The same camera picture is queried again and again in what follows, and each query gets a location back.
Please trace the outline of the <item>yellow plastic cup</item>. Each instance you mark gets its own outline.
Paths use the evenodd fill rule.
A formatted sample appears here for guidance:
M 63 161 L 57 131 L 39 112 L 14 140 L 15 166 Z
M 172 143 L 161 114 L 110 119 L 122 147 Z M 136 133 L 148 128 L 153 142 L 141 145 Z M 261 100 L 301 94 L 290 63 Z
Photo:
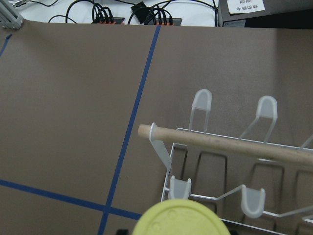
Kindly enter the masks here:
M 220 218 L 206 206 L 170 199 L 149 208 L 138 220 L 134 235 L 229 235 Z

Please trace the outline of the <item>wooden rack dowel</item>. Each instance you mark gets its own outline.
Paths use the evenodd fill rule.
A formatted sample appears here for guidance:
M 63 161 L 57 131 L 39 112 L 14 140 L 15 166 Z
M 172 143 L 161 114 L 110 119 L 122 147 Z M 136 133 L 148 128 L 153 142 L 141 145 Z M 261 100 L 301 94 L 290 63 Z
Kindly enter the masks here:
M 268 143 L 257 143 L 228 137 L 200 134 L 191 131 L 168 129 L 155 126 L 155 124 L 140 124 L 138 135 L 143 138 L 151 138 L 157 141 L 194 145 L 201 148 L 243 154 L 255 158 L 291 163 L 294 165 L 313 165 L 312 152 L 295 150 Z

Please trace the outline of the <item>orange black usb hub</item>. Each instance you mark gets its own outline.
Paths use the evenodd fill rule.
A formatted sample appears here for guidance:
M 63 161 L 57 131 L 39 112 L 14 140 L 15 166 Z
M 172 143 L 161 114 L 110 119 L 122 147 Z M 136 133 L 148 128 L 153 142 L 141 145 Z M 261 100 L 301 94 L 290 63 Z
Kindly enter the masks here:
M 124 17 L 114 17 L 109 7 L 95 4 L 91 11 L 92 24 L 124 24 Z

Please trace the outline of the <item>black box with label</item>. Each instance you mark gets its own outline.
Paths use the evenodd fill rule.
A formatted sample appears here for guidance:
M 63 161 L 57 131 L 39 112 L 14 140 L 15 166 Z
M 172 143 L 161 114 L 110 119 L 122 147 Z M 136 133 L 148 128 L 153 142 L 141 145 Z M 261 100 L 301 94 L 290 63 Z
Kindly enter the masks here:
M 311 0 L 220 0 L 219 27 L 313 28 Z

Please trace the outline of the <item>aluminium frame post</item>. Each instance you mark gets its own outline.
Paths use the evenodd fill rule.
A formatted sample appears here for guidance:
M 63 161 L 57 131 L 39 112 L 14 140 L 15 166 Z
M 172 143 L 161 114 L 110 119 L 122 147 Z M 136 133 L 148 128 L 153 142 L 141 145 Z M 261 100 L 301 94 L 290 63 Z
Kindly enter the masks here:
M 0 26 L 21 29 L 24 18 L 8 0 L 0 0 Z

